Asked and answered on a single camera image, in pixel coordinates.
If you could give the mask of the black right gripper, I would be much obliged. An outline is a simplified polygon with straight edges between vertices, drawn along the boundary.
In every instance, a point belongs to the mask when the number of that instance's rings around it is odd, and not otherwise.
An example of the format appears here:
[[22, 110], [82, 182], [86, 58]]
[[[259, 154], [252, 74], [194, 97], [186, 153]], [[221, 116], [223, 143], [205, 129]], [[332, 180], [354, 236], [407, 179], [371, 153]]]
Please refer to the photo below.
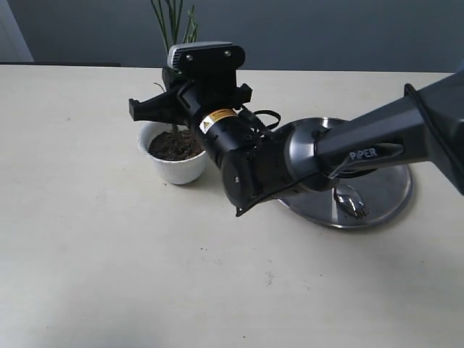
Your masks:
[[276, 135], [247, 108], [252, 88], [237, 82], [245, 58], [238, 45], [183, 54], [179, 67], [189, 82], [146, 101], [129, 99], [131, 118], [134, 122], [187, 125], [215, 160], [229, 152], [247, 160], [271, 157]]

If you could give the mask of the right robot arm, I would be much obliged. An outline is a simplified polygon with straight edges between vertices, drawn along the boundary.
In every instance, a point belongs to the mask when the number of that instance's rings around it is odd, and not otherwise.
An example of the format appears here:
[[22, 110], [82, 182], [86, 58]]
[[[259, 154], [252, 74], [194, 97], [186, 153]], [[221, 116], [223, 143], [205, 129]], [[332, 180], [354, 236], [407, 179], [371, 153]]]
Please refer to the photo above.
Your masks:
[[331, 128], [313, 117], [276, 127], [247, 108], [252, 89], [236, 79], [245, 58], [230, 42], [174, 45], [162, 69], [165, 92], [128, 102], [134, 121], [183, 125], [195, 135], [237, 215], [416, 162], [434, 163], [463, 190], [462, 72], [422, 89], [406, 84], [400, 99]]

